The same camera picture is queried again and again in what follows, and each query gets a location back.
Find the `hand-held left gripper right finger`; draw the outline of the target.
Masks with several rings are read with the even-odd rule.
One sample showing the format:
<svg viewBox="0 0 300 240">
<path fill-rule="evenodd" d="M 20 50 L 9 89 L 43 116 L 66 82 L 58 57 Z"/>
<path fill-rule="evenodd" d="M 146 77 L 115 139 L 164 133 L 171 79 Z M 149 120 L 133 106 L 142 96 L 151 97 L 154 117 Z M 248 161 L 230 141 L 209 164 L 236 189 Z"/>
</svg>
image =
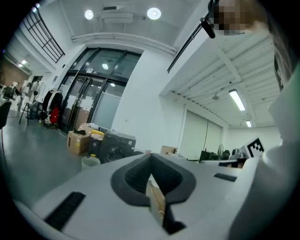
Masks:
<svg viewBox="0 0 300 240">
<path fill-rule="evenodd" d="M 241 169 L 151 154 L 150 172 L 165 198 L 162 229 L 150 231 L 152 239 L 158 240 L 158 235 L 198 225 L 232 189 Z"/>
</svg>

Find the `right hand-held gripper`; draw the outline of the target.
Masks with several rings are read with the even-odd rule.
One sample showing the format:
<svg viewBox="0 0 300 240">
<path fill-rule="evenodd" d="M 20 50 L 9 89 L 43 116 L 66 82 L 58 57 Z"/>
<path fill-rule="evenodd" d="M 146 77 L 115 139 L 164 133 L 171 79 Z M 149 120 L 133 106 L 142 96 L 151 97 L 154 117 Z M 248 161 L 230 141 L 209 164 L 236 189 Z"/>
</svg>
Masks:
<svg viewBox="0 0 300 240">
<path fill-rule="evenodd" d="M 264 152 L 263 144 L 259 137 L 251 140 L 239 148 L 246 158 L 260 157 Z"/>
</svg>

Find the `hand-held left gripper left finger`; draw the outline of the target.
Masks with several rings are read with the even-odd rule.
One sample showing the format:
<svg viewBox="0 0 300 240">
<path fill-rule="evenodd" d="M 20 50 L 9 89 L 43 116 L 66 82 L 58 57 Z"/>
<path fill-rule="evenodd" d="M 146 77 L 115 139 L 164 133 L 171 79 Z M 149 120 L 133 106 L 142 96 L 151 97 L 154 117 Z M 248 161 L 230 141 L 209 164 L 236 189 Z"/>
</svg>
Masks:
<svg viewBox="0 0 300 240">
<path fill-rule="evenodd" d="M 149 207 L 131 206 L 111 188 L 112 174 L 131 163 L 135 156 L 91 167 L 78 173 L 42 197 L 29 209 L 14 201 L 17 209 L 38 234 L 49 240 L 163 240 L 168 233 L 153 217 Z M 71 192 L 84 200 L 61 231 L 44 219 Z"/>
</svg>

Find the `grey-green laundry basket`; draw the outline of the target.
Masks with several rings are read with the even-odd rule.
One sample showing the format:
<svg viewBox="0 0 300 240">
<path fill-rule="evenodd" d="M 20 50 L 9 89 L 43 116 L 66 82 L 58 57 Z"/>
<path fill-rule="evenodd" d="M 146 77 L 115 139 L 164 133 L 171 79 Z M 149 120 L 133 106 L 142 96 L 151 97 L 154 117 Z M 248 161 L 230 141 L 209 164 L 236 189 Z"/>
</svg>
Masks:
<svg viewBox="0 0 300 240">
<path fill-rule="evenodd" d="M 86 170 L 90 167 L 94 167 L 94 166 L 97 166 L 97 165 L 100 165 L 101 162 L 98 158 L 96 157 L 83 157 L 82 158 L 82 171 L 83 170 Z"/>
</svg>

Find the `black washing machine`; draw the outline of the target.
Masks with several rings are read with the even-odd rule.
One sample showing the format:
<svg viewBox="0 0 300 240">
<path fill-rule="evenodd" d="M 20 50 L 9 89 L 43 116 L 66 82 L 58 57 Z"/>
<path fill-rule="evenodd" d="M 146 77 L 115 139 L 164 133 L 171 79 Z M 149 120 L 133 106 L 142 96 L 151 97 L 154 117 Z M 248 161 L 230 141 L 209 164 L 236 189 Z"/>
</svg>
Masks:
<svg viewBox="0 0 300 240">
<path fill-rule="evenodd" d="M 107 131 L 101 143 L 101 164 L 132 156 L 135 144 L 134 136 Z"/>
</svg>

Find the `white roller shutter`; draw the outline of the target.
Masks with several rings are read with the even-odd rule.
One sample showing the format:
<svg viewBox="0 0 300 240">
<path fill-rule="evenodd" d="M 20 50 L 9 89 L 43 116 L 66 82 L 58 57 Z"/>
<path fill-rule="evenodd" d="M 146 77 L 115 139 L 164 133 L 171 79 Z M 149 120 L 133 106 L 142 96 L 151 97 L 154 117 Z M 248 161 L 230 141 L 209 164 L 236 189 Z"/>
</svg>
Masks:
<svg viewBox="0 0 300 240">
<path fill-rule="evenodd" d="M 221 132 L 221 126 L 187 111 L 179 154 L 188 160 L 199 160 L 204 150 L 217 153 Z"/>
</svg>

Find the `black yellow-lidded trash bin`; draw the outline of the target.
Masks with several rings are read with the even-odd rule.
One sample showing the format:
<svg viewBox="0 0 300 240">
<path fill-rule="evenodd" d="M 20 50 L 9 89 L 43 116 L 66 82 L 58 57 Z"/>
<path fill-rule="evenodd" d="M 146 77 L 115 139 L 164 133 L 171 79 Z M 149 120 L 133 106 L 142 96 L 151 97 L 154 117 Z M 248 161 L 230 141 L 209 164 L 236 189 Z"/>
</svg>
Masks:
<svg viewBox="0 0 300 240">
<path fill-rule="evenodd" d="M 90 143 L 88 149 L 88 155 L 99 158 L 102 141 L 104 139 L 104 133 L 98 130 L 92 130 L 90 134 Z"/>
</svg>

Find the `small open cardboard box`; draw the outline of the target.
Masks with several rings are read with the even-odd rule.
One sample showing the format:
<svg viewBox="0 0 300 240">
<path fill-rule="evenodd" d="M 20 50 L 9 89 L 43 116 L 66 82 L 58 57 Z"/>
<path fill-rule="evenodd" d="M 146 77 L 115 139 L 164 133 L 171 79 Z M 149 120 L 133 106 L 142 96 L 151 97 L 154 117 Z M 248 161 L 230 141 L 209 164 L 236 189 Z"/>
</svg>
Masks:
<svg viewBox="0 0 300 240">
<path fill-rule="evenodd" d="M 175 147 L 170 147 L 170 146 L 162 146 L 161 148 L 161 154 L 166 154 L 166 155 L 173 155 L 177 154 L 177 148 Z"/>
</svg>

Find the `large brown cardboard box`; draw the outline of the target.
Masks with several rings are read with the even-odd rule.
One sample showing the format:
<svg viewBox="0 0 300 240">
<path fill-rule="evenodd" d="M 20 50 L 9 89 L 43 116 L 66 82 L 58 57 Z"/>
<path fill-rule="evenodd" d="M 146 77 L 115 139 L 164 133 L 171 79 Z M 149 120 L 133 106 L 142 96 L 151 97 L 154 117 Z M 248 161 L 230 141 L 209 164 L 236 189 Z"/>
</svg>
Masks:
<svg viewBox="0 0 300 240">
<path fill-rule="evenodd" d="M 83 123 L 77 130 L 69 131 L 67 135 L 67 148 L 77 155 L 87 152 L 92 130 L 93 128 L 89 124 Z"/>
</svg>

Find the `red bag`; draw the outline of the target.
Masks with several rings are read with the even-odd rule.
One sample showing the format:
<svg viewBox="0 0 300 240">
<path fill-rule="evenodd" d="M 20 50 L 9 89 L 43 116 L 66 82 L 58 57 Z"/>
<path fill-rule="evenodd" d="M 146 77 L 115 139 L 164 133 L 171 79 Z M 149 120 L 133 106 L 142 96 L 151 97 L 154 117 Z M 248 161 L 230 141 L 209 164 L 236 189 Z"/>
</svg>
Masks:
<svg viewBox="0 0 300 240">
<path fill-rule="evenodd" d="M 59 117 L 59 109 L 58 107 L 54 107 L 53 111 L 51 112 L 50 122 L 52 124 L 57 124 L 58 117 Z"/>
</svg>

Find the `black-framed glass entrance door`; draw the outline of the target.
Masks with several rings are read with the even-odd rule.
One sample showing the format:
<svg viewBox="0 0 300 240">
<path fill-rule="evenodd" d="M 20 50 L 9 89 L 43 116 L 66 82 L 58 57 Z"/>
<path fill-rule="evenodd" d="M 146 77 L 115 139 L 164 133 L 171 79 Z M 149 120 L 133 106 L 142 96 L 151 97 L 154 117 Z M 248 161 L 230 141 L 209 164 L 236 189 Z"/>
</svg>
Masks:
<svg viewBox="0 0 300 240">
<path fill-rule="evenodd" d="M 83 123 L 110 129 L 140 56 L 127 50 L 85 48 L 59 86 L 63 95 L 60 129 L 76 130 Z"/>
</svg>

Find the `black metal-legged stool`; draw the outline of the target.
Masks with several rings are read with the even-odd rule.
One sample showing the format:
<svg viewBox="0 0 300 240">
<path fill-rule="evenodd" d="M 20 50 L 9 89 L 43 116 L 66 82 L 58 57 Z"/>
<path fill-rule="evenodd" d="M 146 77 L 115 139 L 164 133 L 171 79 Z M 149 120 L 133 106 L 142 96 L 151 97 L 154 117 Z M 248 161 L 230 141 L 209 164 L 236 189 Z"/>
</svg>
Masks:
<svg viewBox="0 0 300 240">
<path fill-rule="evenodd" d="M 22 121 L 22 118 L 23 118 L 24 113 L 26 113 L 27 125 L 29 124 L 29 119 L 30 119 L 30 106 L 31 106 L 31 104 L 29 104 L 29 103 L 26 103 L 26 104 L 25 104 L 25 107 L 23 108 L 22 114 L 21 114 L 20 119 L 19 119 L 19 124 L 21 124 L 21 121 Z"/>
</svg>

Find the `black office chair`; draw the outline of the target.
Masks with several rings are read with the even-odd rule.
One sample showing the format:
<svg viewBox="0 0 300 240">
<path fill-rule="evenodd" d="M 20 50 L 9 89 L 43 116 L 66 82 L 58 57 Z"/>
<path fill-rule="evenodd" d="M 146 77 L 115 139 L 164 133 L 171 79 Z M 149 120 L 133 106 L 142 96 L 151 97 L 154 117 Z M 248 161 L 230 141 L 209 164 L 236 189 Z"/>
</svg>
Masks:
<svg viewBox="0 0 300 240">
<path fill-rule="evenodd" d="M 6 101 L 0 104 L 0 130 L 3 129 L 6 125 L 10 107 L 10 101 Z"/>
</svg>

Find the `black metal railing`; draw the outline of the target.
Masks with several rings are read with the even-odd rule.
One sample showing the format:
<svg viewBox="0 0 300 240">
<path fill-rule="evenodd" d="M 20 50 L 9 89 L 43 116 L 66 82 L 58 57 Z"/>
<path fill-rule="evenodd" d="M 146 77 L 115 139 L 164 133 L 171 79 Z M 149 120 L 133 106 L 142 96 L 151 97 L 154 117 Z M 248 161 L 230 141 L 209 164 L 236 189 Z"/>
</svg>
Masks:
<svg viewBox="0 0 300 240">
<path fill-rule="evenodd" d="M 46 55 L 54 63 L 58 63 L 65 53 L 46 26 L 38 7 L 32 7 L 22 22 Z"/>
</svg>

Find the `white ceiling air conditioner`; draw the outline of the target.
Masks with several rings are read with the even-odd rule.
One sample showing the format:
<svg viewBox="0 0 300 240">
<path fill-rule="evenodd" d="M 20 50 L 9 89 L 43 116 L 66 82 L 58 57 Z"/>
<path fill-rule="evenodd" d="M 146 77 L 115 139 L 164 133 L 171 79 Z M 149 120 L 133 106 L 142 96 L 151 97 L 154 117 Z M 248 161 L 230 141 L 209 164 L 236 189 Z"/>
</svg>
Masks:
<svg viewBox="0 0 300 240">
<path fill-rule="evenodd" d="M 102 7 L 100 18 L 105 23 L 131 23 L 135 11 L 134 4 L 119 3 Z"/>
</svg>

